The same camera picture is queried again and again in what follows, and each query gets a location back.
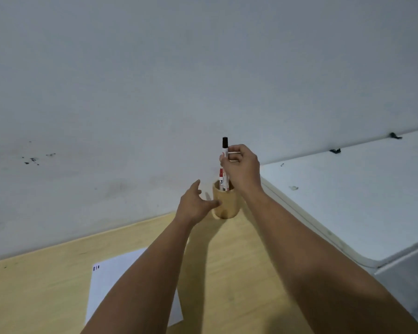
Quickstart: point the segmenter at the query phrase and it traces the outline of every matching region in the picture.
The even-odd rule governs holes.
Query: person's left arm
[[[82,334],[166,332],[190,231],[219,205],[200,198],[199,184],[181,197],[173,221],[112,287]]]

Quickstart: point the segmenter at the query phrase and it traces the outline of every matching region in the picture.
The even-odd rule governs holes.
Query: hand
[[[176,219],[190,222],[192,226],[198,224],[207,213],[221,205],[218,200],[203,200],[200,198],[201,190],[198,189],[200,179],[193,183],[189,190],[181,197],[180,204],[176,211]]]
[[[229,154],[229,159],[221,154],[220,163],[234,187],[243,197],[247,193],[263,191],[257,156],[243,144],[231,145],[229,151],[238,153]]]

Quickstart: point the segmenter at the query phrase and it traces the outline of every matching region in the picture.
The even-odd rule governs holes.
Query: person's left hand
[[[200,185],[200,179],[193,183],[181,197],[175,216],[176,219],[189,222],[192,226],[206,217],[210,210],[221,205],[218,200],[201,199],[199,196],[201,190],[198,189],[198,185]]]

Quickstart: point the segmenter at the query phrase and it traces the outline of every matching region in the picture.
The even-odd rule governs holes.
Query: person's right hand
[[[229,154],[229,159],[221,154],[220,163],[234,187],[242,196],[250,192],[262,191],[260,163],[257,156],[243,144],[231,145],[229,151],[237,153]]]

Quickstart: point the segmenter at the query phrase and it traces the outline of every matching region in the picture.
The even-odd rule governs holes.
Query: white wall
[[[0,257],[417,128],[418,0],[0,0]]]

